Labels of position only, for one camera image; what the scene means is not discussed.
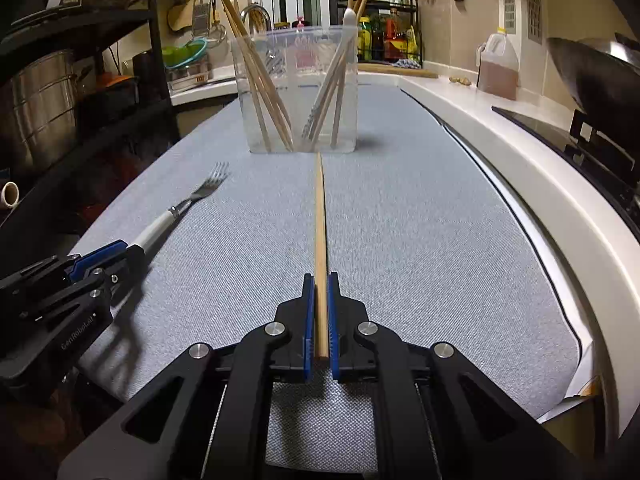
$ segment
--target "gray fabric mat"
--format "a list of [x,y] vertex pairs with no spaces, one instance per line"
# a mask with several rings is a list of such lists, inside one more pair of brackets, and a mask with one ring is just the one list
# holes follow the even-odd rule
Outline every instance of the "gray fabric mat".
[[[510,211],[441,126],[395,88],[359,89],[356,152],[324,155],[330,270],[342,293],[405,340],[446,339],[539,416],[578,362],[540,264]],[[82,358],[128,399],[190,343],[237,342],[273,319],[313,272],[312,155],[250,155],[238,101],[202,123],[133,182],[78,243],[132,241],[188,195],[214,162],[232,176],[176,226],[142,286]],[[311,384],[274,386],[267,460],[373,471],[363,385],[316,368]]]

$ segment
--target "brown liquid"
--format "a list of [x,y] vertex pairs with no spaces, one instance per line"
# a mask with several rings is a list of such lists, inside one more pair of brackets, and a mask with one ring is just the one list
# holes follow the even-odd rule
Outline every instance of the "brown liquid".
[[517,71],[487,61],[480,65],[479,90],[515,101],[517,87]]

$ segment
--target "fork handle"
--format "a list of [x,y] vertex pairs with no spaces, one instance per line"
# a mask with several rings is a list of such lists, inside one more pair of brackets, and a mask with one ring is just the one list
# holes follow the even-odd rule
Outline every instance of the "fork handle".
[[138,235],[132,245],[142,247],[143,251],[147,253],[162,233],[164,233],[174,222],[175,216],[171,210],[165,211]]

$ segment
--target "orange object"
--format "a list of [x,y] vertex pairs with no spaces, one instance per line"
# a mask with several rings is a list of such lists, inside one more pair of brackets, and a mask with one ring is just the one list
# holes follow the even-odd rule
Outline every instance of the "orange object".
[[133,76],[132,75],[113,75],[111,72],[104,72],[95,78],[95,89],[100,90],[102,88],[108,88],[121,81],[126,81],[127,79],[133,79]]

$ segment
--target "wok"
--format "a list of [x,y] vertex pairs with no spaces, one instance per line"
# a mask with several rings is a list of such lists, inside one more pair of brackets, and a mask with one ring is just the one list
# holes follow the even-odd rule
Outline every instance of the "wok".
[[548,38],[546,43],[590,125],[622,148],[640,153],[640,52],[608,40]]

